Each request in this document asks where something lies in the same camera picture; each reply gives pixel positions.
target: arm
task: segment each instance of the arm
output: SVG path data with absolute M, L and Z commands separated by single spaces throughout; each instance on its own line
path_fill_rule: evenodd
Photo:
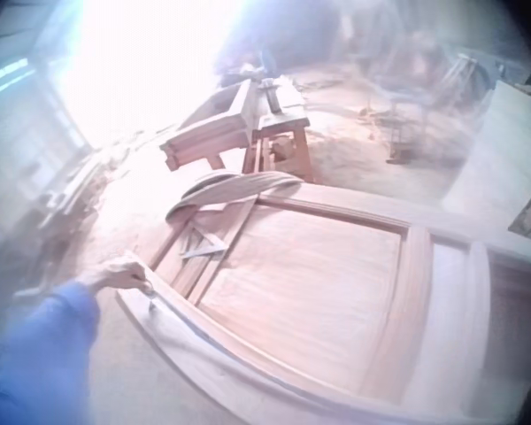
M 54 291 L 0 346 L 0 424 L 82 423 L 89 350 L 107 286 L 146 290 L 142 267 L 119 261 Z

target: blue sleeve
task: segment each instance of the blue sleeve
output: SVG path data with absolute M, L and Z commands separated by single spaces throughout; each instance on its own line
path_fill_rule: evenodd
M 88 420 L 89 350 L 100 311 L 77 282 L 47 297 L 0 345 L 0 425 Z

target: wooden door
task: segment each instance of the wooden door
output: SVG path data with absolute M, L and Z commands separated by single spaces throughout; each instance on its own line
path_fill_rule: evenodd
M 144 295 L 119 296 L 169 360 L 244 420 L 481 423 L 477 415 L 488 415 L 475 413 L 475 400 L 497 344 L 492 291 L 525 286 L 531 241 L 308 184 L 186 218 L 150 262 L 156 305 L 173 314 L 154 320 Z M 203 231 L 193 235 L 193 226 Z M 228 249 L 181 260 L 189 239 L 189 249 L 208 247 L 205 232 Z M 500 264 L 512 273 L 494 282 Z

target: concrete floor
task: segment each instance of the concrete floor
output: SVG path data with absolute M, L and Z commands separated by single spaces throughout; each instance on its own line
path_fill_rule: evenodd
M 299 82 L 330 79 L 327 72 L 297 73 Z M 356 119 L 366 106 L 366 93 L 345 81 L 329 88 L 308 90 L 310 150 L 314 172 L 323 183 L 365 190 L 385 196 L 436 205 L 458 172 L 446 166 L 439 150 L 429 150 L 407 166 L 386 164 L 389 153 L 371 130 Z M 430 133 L 456 139 L 464 156 L 464 133 L 444 117 L 431 122 Z M 243 151 L 224 156 L 227 167 L 240 169 Z M 128 157 L 112 177 L 99 205 L 96 221 L 65 257 L 59 280 L 70 278 L 108 258 L 133 251 L 148 258 L 165 237 L 165 213 L 197 176 L 210 171 L 205 161 L 170 173 L 158 141 Z M 143 340 L 116 303 L 113 292 L 99 296 L 102 319 L 91 356 L 90 382 L 93 414 L 98 423 L 221 424 L 239 423 L 231 414 L 194 389 Z

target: hand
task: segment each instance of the hand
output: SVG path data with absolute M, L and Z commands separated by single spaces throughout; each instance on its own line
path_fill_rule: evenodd
M 143 267 L 129 257 L 107 261 L 97 270 L 87 272 L 77 281 L 85 285 L 93 295 L 106 287 L 120 290 L 151 291 L 151 286 L 145 280 Z

